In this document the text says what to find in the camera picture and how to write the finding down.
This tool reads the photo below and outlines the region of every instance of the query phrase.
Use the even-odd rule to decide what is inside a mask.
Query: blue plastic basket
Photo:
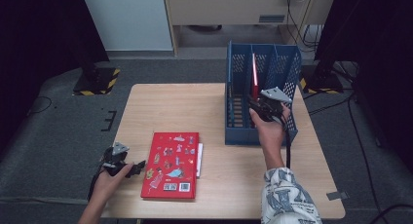
[[[259,90],[278,87],[293,100],[301,70],[300,51],[291,45],[230,42],[227,53],[225,144],[259,145],[258,131],[252,126],[247,102],[251,90],[252,54],[257,64]],[[292,141],[298,132],[292,113],[287,124]]]

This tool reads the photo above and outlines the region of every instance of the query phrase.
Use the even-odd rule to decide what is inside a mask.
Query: wooden table
[[[155,131],[198,131],[204,144],[201,178],[194,202],[156,202],[140,198],[143,174],[125,179],[102,217],[260,219],[265,163],[259,146],[224,144],[224,84],[139,84],[131,94],[115,141],[131,150],[128,162],[146,160]],[[336,186],[321,151],[301,93],[293,113],[298,134],[291,168],[311,194],[322,218],[342,218],[341,200],[326,194]]]

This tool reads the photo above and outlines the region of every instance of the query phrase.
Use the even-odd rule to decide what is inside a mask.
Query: printed shirt
[[[265,172],[262,191],[262,224],[321,223],[319,212],[310,194],[295,180],[289,168]]]

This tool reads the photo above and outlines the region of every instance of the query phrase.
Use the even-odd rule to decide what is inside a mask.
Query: book cover illustration
[[[141,198],[195,199],[199,134],[155,132]]]

